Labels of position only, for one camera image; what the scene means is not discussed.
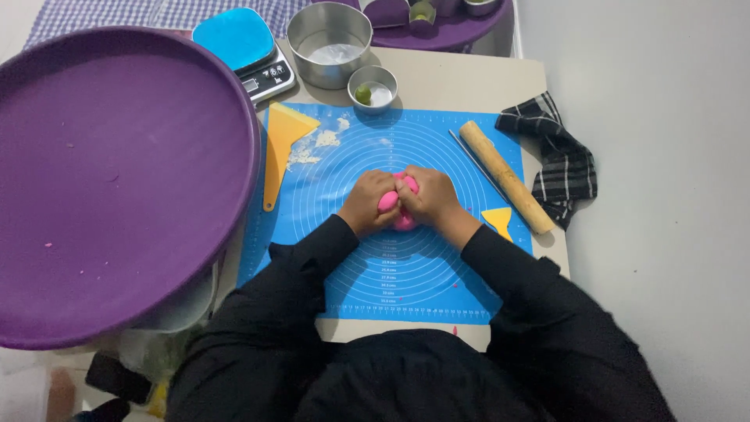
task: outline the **yellow plastic spatula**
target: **yellow plastic spatula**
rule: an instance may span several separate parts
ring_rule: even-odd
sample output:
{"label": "yellow plastic spatula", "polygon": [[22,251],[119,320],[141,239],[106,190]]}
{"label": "yellow plastic spatula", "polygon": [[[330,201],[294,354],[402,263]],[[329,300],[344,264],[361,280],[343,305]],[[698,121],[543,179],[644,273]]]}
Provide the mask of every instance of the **yellow plastic spatula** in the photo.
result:
{"label": "yellow plastic spatula", "polygon": [[497,230],[497,233],[500,236],[505,237],[510,243],[513,243],[511,234],[508,233],[508,224],[511,222],[511,213],[512,209],[510,208],[496,208],[482,211],[481,216],[484,217],[484,219],[487,220],[495,230]]}
{"label": "yellow plastic spatula", "polygon": [[276,101],[271,101],[268,108],[263,209],[272,211],[276,206],[284,172],[287,171],[286,162],[292,152],[292,144],[320,126],[320,122]]}

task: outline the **digital kitchen scale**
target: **digital kitchen scale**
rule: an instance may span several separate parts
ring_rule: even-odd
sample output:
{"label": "digital kitchen scale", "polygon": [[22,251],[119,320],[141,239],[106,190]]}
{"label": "digital kitchen scale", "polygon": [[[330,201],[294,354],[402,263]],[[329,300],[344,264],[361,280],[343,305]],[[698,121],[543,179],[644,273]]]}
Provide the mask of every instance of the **digital kitchen scale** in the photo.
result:
{"label": "digital kitchen scale", "polygon": [[237,8],[204,20],[193,41],[214,53],[240,78],[253,104],[292,88],[296,78],[263,18]]}

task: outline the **person's left hand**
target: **person's left hand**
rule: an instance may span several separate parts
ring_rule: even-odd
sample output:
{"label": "person's left hand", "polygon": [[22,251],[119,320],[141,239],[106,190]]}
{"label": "person's left hand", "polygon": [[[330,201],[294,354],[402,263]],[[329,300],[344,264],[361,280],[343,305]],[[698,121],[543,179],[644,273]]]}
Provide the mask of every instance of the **person's left hand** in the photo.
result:
{"label": "person's left hand", "polygon": [[380,170],[365,171],[354,184],[349,197],[338,210],[341,217],[360,239],[392,225],[401,215],[400,206],[380,214],[377,203],[386,192],[396,189],[393,174]]}

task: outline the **black sleeve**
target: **black sleeve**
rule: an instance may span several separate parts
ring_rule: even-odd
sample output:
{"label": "black sleeve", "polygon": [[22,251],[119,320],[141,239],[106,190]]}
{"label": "black sleeve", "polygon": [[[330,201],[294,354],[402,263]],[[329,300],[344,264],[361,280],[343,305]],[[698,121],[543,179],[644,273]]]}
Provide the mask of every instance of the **black sleeve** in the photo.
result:
{"label": "black sleeve", "polygon": [[188,348],[166,420],[289,420],[323,365],[323,280],[358,244],[336,215],[294,246],[271,244],[271,263],[226,297]]}
{"label": "black sleeve", "polygon": [[638,345],[554,262],[487,226],[461,257],[503,299],[487,355],[557,420],[674,420]]}

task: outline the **person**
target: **person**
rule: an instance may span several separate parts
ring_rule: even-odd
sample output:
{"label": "person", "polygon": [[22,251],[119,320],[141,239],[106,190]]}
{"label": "person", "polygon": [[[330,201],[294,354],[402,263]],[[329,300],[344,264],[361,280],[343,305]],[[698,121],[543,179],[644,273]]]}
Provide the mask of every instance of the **person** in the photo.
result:
{"label": "person", "polygon": [[[189,347],[167,421],[674,420],[638,346],[547,258],[536,260],[472,217],[451,180],[409,166],[413,194],[366,171],[340,211],[223,302]],[[501,298],[486,353],[441,330],[321,341],[323,281],[400,203],[451,243]]]}

